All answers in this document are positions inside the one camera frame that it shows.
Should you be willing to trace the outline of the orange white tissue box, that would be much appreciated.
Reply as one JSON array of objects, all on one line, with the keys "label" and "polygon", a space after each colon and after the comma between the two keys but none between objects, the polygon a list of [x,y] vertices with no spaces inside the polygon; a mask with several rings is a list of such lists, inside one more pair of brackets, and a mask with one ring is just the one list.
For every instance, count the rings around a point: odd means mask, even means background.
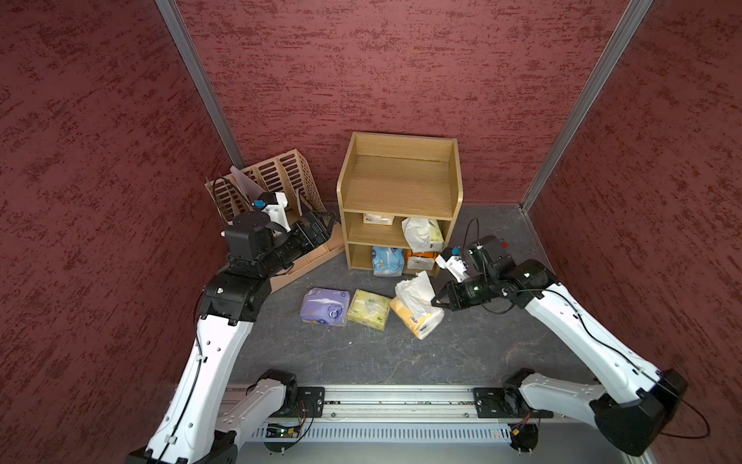
[{"label": "orange white tissue box", "polygon": [[432,305],[435,292],[426,271],[395,286],[395,297],[390,302],[394,313],[419,339],[424,340],[444,320],[444,311]]}]

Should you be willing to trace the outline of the small beige tissue box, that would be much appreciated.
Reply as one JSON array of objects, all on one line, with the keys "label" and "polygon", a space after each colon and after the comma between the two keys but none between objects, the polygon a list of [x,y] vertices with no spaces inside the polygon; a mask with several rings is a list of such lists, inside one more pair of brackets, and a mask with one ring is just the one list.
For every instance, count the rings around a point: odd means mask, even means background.
[{"label": "small beige tissue box", "polygon": [[363,215],[363,222],[366,224],[388,226],[394,223],[394,215],[366,213]]}]

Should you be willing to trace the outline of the white yellow tissue pack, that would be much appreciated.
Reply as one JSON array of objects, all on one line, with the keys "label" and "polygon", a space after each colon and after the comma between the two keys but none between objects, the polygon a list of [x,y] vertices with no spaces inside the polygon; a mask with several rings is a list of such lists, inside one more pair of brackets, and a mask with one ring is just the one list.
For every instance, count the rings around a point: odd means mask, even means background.
[{"label": "white yellow tissue pack", "polygon": [[430,218],[406,218],[402,222],[404,238],[414,253],[441,252],[444,249],[444,235],[438,220]]}]

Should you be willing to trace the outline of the purple tissue pack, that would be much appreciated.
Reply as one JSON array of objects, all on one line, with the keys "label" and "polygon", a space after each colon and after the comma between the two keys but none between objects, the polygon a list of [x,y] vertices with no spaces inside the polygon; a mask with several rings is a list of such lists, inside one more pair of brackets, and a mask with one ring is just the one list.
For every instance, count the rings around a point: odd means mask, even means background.
[{"label": "purple tissue pack", "polygon": [[310,324],[345,327],[351,295],[348,291],[312,288],[301,304],[301,321]]}]

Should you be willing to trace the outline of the yellow green tissue pack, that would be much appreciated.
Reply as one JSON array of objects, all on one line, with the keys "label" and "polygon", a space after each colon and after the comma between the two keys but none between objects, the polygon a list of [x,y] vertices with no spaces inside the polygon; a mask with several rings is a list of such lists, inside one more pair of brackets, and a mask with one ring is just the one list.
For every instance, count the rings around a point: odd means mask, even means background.
[{"label": "yellow green tissue pack", "polygon": [[384,332],[391,299],[364,290],[357,290],[348,309],[348,321]]}]

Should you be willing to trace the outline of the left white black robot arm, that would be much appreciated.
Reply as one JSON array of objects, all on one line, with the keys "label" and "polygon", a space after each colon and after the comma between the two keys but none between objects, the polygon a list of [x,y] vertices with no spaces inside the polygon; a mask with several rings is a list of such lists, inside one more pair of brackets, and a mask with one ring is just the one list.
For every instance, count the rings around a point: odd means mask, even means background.
[{"label": "left white black robot arm", "polygon": [[129,463],[233,463],[247,439],[274,413],[296,401],[295,375],[269,370],[225,414],[218,410],[235,363],[271,280],[331,237],[336,217],[303,208],[290,225],[265,211],[248,211],[228,222],[223,235],[228,263],[200,297],[189,360],[169,408],[148,444]]}]

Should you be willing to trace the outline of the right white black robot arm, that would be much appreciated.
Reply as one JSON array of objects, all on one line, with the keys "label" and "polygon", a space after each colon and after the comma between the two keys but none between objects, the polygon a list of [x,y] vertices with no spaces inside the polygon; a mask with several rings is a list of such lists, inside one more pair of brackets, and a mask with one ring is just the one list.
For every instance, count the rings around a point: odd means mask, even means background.
[{"label": "right white black robot arm", "polygon": [[514,261],[490,235],[466,250],[445,249],[436,264],[452,275],[431,303],[458,311],[496,299],[510,301],[550,329],[592,372],[592,384],[547,377],[523,368],[477,402],[482,415],[526,423],[549,414],[596,427],[616,448],[642,455],[674,418],[688,388],[673,369],[660,370],[603,327],[541,262]]}]

